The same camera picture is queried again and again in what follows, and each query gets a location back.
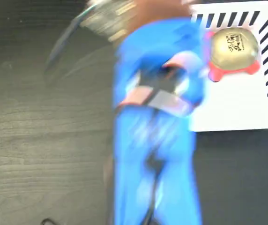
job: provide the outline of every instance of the blue action figure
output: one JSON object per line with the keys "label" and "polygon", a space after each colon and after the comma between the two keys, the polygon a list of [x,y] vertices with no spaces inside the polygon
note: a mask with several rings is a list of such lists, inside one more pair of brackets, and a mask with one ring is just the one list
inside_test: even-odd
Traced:
{"label": "blue action figure", "polygon": [[190,117],[204,98],[204,32],[152,22],[117,51],[113,225],[201,225]]}

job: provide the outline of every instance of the table surface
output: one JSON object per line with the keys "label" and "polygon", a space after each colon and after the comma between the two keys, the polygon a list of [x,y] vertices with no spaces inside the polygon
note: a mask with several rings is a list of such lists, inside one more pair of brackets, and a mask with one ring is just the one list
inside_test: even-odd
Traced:
{"label": "table surface", "polygon": [[[0,0],[0,225],[104,224],[113,49],[78,30],[55,72],[79,70],[51,86],[42,76],[82,9],[80,0]],[[198,136],[204,224],[268,224],[268,130]]]}

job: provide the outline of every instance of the figure's leg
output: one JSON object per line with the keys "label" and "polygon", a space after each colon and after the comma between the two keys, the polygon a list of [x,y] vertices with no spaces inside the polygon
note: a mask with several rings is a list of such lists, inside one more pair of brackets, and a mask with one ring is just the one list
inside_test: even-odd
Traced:
{"label": "figure's leg", "polygon": [[150,202],[153,174],[145,167],[152,109],[126,106],[115,120],[114,225],[138,225]]}
{"label": "figure's leg", "polygon": [[192,159],[169,162],[158,187],[155,217],[163,225],[201,225]]}

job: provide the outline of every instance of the toy figure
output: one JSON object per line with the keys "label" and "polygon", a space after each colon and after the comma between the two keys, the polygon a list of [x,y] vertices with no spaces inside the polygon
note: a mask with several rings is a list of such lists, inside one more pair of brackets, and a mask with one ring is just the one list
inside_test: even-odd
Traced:
{"label": "toy figure", "polygon": [[204,97],[204,33],[187,6],[157,3],[117,50],[112,225],[201,224],[189,115]]}
{"label": "toy figure", "polygon": [[218,82],[226,74],[246,72],[250,75],[260,69],[259,44],[250,30],[226,28],[211,33],[211,60],[209,78]]}

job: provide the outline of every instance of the black cable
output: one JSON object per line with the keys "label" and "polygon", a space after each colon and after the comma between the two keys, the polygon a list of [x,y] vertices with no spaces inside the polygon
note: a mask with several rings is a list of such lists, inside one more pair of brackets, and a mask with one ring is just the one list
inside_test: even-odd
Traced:
{"label": "black cable", "polygon": [[51,218],[46,218],[43,221],[41,221],[40,225],[60,225]]}

